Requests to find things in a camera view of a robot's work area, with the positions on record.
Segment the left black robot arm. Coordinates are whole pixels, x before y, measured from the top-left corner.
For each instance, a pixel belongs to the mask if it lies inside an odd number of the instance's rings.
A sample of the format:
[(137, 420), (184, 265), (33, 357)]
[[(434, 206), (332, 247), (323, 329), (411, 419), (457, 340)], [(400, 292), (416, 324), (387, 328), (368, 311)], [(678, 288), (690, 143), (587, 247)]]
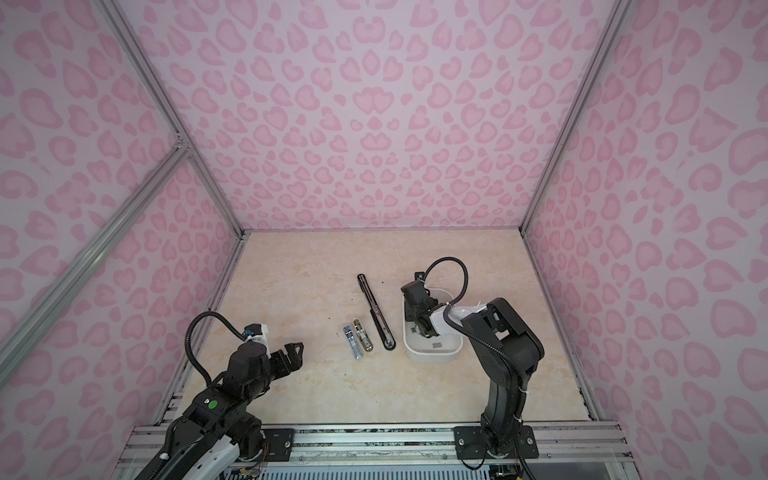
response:
[(159, 451), (140, 479), (222, 479), (238, 459), (266, 457), (261, 420), (247, 411), (272, 381), (303, 366), (304, 344), (288, 343), (269, 353), (247, 341), (230, 356), (227, 369), (198, 393), (168, 427)]

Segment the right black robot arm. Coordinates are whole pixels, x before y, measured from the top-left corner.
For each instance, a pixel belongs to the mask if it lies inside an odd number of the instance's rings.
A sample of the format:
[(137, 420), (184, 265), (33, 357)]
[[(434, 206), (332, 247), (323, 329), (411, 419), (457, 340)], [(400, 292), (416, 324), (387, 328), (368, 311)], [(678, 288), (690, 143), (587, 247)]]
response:
[(476, 427), (454, 431), (464, 460), (535, 459), (533, 430), (523, 424), (531, 376), (545, 356), (543, 344), (504, 298), (476, 307), (456, 307), (433, 297), (421, 280), (401, 288), (404, 323), (427, 341), (466, 339), (489, 378), (488, 401)]

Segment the beige mini stapler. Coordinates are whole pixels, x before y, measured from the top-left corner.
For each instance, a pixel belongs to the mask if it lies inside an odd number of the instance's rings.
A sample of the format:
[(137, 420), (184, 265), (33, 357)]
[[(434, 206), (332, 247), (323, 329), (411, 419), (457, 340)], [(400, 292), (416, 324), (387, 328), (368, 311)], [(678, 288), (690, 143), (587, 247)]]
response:
[(359, 319), (354, 319), (353, 320), (353, 327), (354, 327), (355, 333), (357, 335), (358, 340), (360, 341), (360, 344), (361, 344), (362, 348), (366, 352), (371, 352), (373, 350), (373, 344), (372, 344), (372, 342), (371, 342), (371, 340), (370, 340), (366, 330), (362, 326), (361, 321)]

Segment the blue mini stapler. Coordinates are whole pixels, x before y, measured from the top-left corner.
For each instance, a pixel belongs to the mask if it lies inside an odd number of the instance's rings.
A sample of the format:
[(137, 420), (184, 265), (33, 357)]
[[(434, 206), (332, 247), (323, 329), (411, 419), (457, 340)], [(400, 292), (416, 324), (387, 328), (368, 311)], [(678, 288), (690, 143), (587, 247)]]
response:
[(364, 350), (359, 344), (352, 327), (350, 325), (345, 325), (343, 327), (343, 333), (345, 335), (345, 338), (347, 339), (347, 342), (349, 343), (349, 346), (354, 355), (354, 358), (357, 361), (362, 360), (364, 357)]

